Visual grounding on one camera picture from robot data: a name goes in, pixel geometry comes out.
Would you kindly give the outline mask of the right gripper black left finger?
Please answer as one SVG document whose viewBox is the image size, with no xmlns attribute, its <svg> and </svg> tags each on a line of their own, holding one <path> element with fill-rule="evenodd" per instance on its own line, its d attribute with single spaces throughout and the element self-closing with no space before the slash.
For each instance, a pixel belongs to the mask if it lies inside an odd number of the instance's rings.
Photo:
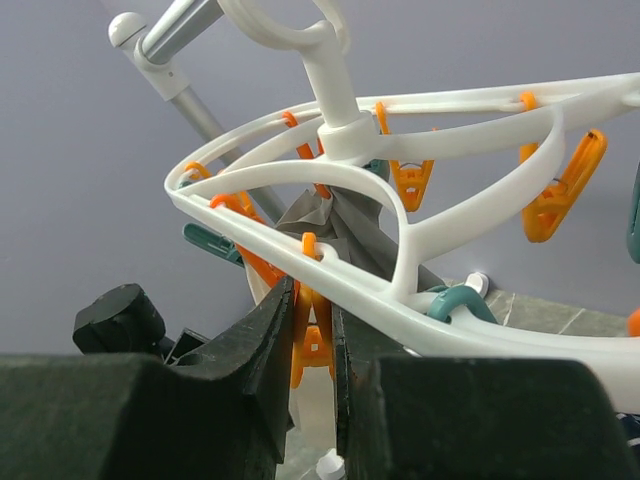
<svg viewBox="0 0 640 480">
<path fill-rule="evenodd" d="M 5 355 L 5 479 L 271 479 L 290 424 L 294 284 L 169 364 Z"/>
</svg>

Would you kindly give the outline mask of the white round clip hanger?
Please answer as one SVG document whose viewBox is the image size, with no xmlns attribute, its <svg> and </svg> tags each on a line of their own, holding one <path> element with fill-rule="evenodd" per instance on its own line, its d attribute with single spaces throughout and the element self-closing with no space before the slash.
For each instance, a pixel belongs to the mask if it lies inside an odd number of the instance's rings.
<svg viewBox="0 0 640 480">
<path fill-rule="evenodd" d="M 633 338 L 582 337 L 493 326 L 457 307 L 444 320 L 429 314 L 437 296 L 417 288 L 419 266 L 480 237 L 518 214 L 561 167 L 568 131 L 622 115 L 639 105 L 637 73 L 534 83 L 540 105 L 517 105 L 517 85 L 388 97 L 390 109 L 412 113 L 499 113 L 479 124 L 381 135 L 373 119 L 375 99 L 357 97 L 344 60 L 350 39 L 334 1 L 322 1 L 323 19 L 302 30 L 272 20 L 253 1 L 224 1 L 225 15 L 249 38 L 278 50 L 297 51 L 315 98 L 299 104 L 303 118 L 292 129 L 271 113 L 209 142 L 190 155 L 206 165 L 246 140 L 264 142 L 222 173 L 185 185 L 186 164 L 166 177 L 164 188 L 184 213 L 247 248 L 308 285 L 373 328 L 424 356 L 575 359 L 604 386 L 616 410 L 639 409 L 639 343 Z M 474 196 L 419 222 L 407 218 L 393 188 L 366 170 L 373 159 L 453 160 L 534 143 L 536 152 Z M 324 183 L 366 195 L 398 222 L 394 274 L 384 280 L 351 265 L 329 245 L 312 259 L 284 233 L 224 206 L 216 195 L 285 183 Z"/>
</svg>

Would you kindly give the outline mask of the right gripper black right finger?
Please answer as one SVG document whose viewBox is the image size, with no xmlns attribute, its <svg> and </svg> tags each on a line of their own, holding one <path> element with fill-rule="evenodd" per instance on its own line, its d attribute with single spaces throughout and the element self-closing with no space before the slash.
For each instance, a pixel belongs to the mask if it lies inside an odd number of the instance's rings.
<svg viewBox="0 0 640 480">
<path fill-rule="evenodd" d="M 334 307 L 351 479 L 635 479 L 637 422 L 570 360 L 415 357 Z"/>
</svg>

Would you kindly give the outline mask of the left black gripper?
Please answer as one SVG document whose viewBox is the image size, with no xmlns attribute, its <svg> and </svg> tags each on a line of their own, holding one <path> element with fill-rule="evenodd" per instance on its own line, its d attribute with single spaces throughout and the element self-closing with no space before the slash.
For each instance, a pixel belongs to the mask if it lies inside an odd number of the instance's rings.
<svg viewBox="0 0 640 480">
<path fill-rule="evenodd" d="M 72 340 L 84 354 L 145 353 L 166 363 L 209 342 L 188 328 L 169 338 L 163 317 L 137 283 L 117 286 L 80 310 Z"/>
</svg>

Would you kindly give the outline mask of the navy blue underwear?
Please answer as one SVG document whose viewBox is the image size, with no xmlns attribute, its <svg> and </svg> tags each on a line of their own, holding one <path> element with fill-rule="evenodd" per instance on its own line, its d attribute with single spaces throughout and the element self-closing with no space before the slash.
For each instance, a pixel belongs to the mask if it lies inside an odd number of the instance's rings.
<svg viewBox="0 0 640 480">
<path fill-rule="evenodd" d="M 296 281 L 289 409 L 306 444 L 336 446 L 334 351 L 330 302 Z"/>
</svg>

